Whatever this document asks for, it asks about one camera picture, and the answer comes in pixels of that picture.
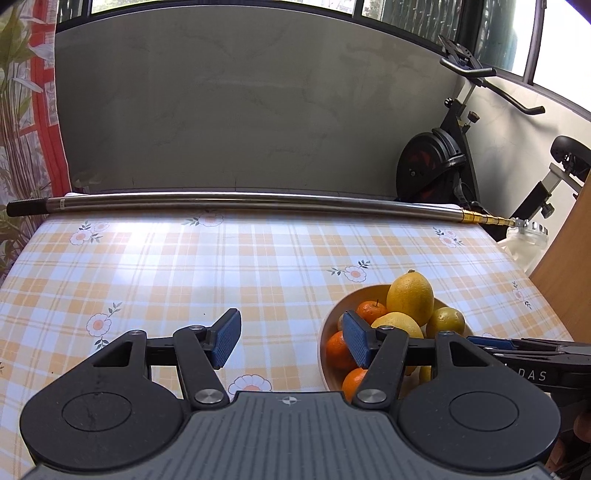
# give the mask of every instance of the bike handlebar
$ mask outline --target bike handlebar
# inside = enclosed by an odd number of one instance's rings
[[[485,67],[483,69],[463,69],[445,57],[441,57],[439,63],[450,69],[453,73],[457,73],[467,79],[496,76],[496,70],[493,67]]]
[[[501,98],[504,98],[507,102],[509,102],[511,105],[513,105],[515,108],[517,108],[521,113],[524,113],[526,115],[539,115],[541,113],[546,112],[546,109],[541,105],[535,106],[533,108],[524,107],[517,100],[515,100],[511,95],[509,95],[504,90],[501,90],[496,85],[493,85],[491,82],[487,82],[484,80],[482,86],[492,90]]]

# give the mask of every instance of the gold telescopic section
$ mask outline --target gold telescopic section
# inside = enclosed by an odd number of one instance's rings
[[[515,227],[514,218],[495,217],[494,215],[471,212],[470,210],[462,210],[462,213],[464,215],[462,223],[482,223],[484,225],[502,225]]]

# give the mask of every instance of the window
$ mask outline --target window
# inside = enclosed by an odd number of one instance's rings
[[[92,13],[104,12],[112,8],[127,7],[128,5],[143,4],[147,0],[93,0]]]
[[[535,0],[485,0],[476,58],[522,76],[525,73],[532,32]]]
[[[591,25],[566,0],[547,0],[534,83],[591,111]]]
[[[57,6],[57,23],[79,17],[81,14],[82,0],[63,0]]]
[[[456,38],[462,0],[364,0],[363,15],[434,43],[439,34]]]
[[[117,7],[126,7],[128,5],[143,4],[151,0],[93,0],[92,13],[103,12]],[[353,13],[355,0],[293,0],[295,3],[312,5],[314,7],[329,8],[347,14]]]

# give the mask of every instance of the logo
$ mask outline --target logo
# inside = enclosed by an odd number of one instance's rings
[[[295,405],[298,402],[298,399],[295,397],[283,397],[281,399],[281,401],[285,404],[288,405],[289,407],[291,407],[292,405]]]

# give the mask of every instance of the curtain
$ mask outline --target curtain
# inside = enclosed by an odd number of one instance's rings
[[[42,217],[9,218],[14,199],[70,191],[57,120],[57,0],[19,0],[0,16],[0,283]]]

